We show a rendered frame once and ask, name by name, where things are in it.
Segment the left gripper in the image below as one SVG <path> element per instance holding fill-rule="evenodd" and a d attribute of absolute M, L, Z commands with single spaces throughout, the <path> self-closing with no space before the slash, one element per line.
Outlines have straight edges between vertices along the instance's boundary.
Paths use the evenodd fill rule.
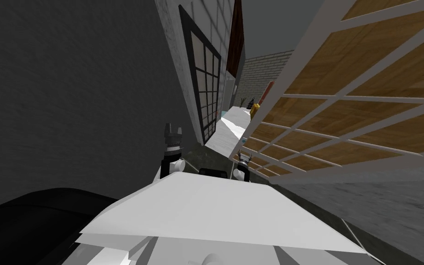
<path fill-rule="evenodd" d="M 171 123 L 165 126 L 165 143 L 167 148 L 180 148 L 182 129 L 178 128 L 177 133 L 172 133 Z"/>

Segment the red board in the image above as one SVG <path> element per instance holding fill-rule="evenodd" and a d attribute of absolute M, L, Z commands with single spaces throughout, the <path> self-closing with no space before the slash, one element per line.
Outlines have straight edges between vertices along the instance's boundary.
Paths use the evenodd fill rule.
<path fill-rule="evenodd" d="M 265 100 L 266 96 L 268 95 L 268 93 L 269 93 L 270 89 L 272 88 L 272 86 L 273 86 L 274 82 L 275 82 L 275 81 L 270 81 L 270 82 L 268 83 L 268 85 L 267 85 L 267 87 L 266 87 L 265 91 L 263 92 L 263 94 L 262 94 L 262 96 L 261 96 L 261 98 L 260 98 L 260 100 L 259 100 L 259 102 L 258 102 L 258 105 L 261 105 L 261 104 L 263 103 L 263 101 Z"/>

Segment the black-framed glass door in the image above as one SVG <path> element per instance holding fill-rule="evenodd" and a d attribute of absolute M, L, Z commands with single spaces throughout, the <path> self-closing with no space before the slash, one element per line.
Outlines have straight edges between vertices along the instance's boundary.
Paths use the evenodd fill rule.
<path fill-rule="evenodd" d="M 202 144 L 206 144 L 216 131 L 221 55 L 185 8 L 179 5 L 178 10 L 198 112 L 201 141 Z"/>

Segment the dark brown door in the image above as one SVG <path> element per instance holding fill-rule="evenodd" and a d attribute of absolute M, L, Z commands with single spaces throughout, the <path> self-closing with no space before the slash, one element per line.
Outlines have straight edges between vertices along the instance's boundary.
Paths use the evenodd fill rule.
<path fill-rule="evenodd" d="M 236 78 L 244 46 L 242 0 L 234 0 L 226 70 Z"/>

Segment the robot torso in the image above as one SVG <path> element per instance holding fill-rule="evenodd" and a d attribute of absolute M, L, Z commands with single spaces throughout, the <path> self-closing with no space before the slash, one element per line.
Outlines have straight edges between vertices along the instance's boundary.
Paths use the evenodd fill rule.
<path fill-rule="evenodd" d="M 382 265 L 270 186 L 175 172 L 111 204 L 61 265 Z"/>

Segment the white-framed wooden panel door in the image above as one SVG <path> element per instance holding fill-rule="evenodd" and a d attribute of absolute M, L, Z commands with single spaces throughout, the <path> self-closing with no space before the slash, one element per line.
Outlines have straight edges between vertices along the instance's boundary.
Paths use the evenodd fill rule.
<path fill-rule="evenodd" d="M 424 180 L 424 0 L 325 0 L 239 155 L 281 185 Z"/>

